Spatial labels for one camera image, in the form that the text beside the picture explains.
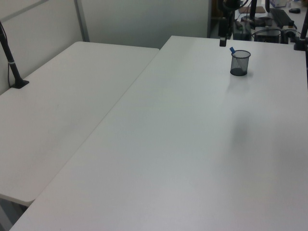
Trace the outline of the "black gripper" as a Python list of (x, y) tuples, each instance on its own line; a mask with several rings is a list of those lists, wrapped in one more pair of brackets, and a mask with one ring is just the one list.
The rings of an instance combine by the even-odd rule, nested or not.
[(228, 19), (225, 17), (219, 18), (218, 21), (218, 36), (219, 46), (226, 47), (226, 36), (228, 34)]

